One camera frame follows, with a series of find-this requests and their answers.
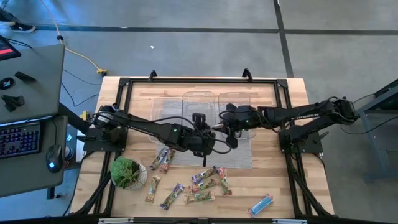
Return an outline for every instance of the yellow cable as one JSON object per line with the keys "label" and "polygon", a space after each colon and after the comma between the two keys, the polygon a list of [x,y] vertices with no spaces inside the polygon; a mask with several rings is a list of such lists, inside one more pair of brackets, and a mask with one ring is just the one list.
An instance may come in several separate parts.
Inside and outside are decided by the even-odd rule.
{"label": "yellow cable", "polygon": [[[51,16],[51,18],[52,18],[52,21],[53,21],[53,23],[54,23],[54,25],[55,25],[55,28],[57,29],[58,36],[61,36],[61,33],[60,33],[59,28],[58,28],[57,22],[55,22],[54,15],[53,15],[52,12],[50,11],[50,9],[44,4],[43,0],[40,0],[40,2],[42,2],[43,6],[44,6],[44,7],[47,9],[47,11],[49,12],[49,14],[50,14],[50,16]],[[73,53],[73,54],[75,54],[75,55],[77,55],[77,56],[81,56],[82,58],[85,58],[85,59],[87,59],[87,61],[89,61],[90,63],[92,63],[92,64],[95,66],[95,68],[97,69],[97,73],[98,73],[98,74],[102,74],[102,73],[106,73],[106,72],[107,72],[106,69],[99,68],[99,67],[97,66],[97,64],[95,64],[95,63],[94,63],[90,58],[88,58],[87,56],[84,56],[84,55],[82,55],[82,54],[79,54],[79,53],[76,52],[76,51],[70,50],[70,49],[65,45],[65,43],[64,43],[62,40],[59,40],[59,41],[61,42],[61,44],[62,44],[63,46],[65,46],[65,50],[67,50],[67,51],[69,51],[69,52],[71,52],[71,53]]]}

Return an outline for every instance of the desk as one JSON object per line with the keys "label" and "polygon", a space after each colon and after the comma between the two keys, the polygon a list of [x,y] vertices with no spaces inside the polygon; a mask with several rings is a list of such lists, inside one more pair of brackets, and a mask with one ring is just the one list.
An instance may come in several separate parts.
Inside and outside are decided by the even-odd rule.
{"label": "desk", "polygon": [[[105,77],[99,93],[96,110],[101,105],[115,102],[120,77]],[[292,106],[308,104],[304,81],[301,78],[287,79]],[[253,106],[276,106],[272,85],[266,84],[222,84],[222,83],[135,83],[132,88],[129,113],[150,119],[152,102],[160,97],[182,97],[188,91],[211,91],[216,97],[225,92],[250,93]],[[122,93],[120,108],[124,106],[126,90]],[[297,124],[308,122],[301,120]],[[214,189],[216,200],[199,202],[190,205],[183,203],[183,196],[172,204],[168,211],[160,204],[179,182],[191,185],[191,176],[207,170],[203,167],[171,166],[167,174],[159,170],[148,170],[146,186],[138,191],[116,189],[112,209],[113,217],[228,217],[247,218],[247,209],[264,198],[266,193],[274,196],[274,203],[261,212],[258,218],[291,218],[294,217],[289,180],[284,155],[280,152],[279,140],[275,133],[266,129],[257,129],[256,137],[251,139],[253,169],[228,169],[228,181],[232,196],[222,196],[221,187]],[[157,145],[148,140],[148,136],[137,131],[129,131],[126,150],[123,156],[135,159],[148,167],[155,158]],[[95,152],[87,157],[81,166],[75,197],[71,212],[80,209],[94,192],[100,179],[104,153]],[[321,162],[312,154],[303,154],[303,164],[307,184],[324,208],[333,213],[328,184]],[[155,202],[144,201],[153,174],[162,176],[158,186]],[[106,205],[109,186],[104,190],[101,212]],[[304,211],[302,193],[298,190],[300,207]]]}

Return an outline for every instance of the computer mouse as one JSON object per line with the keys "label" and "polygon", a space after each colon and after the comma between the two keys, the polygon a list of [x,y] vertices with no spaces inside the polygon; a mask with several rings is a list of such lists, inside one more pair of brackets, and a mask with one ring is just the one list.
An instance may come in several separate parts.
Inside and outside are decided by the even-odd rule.
{"label": "computer mouse", "polygon": [[47,150],[45,163],[50,172],[60,172],[63,166],[62,147],[60,145],[53,145]]}

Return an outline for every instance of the small pot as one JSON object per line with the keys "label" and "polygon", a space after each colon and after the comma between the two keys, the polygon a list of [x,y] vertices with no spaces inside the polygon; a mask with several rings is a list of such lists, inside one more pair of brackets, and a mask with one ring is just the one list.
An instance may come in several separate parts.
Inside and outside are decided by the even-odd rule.
{"label": "small pot", "polygon": [[147,179],[148,179],[147,169],[142,164],[139,164],[139,171],[140,171],[140,174],[139,174],[139,177],[137,179],[138,181],[131,182],[131,184],[125,188],[126,190],[138,190],[141,187],[143,187],[144,184],[147,182]]}

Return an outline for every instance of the green plant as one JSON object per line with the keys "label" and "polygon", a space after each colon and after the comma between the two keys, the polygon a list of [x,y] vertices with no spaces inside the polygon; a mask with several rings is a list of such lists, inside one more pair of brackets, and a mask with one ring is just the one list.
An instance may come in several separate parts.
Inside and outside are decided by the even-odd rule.
{"label": "green plant", "polygon": [[122,156],[118,157],[111,163],[110,171],[112,179],[117,187],[125,189],[131,184],[139,182],[139,164],[130,159],[126,159]]}

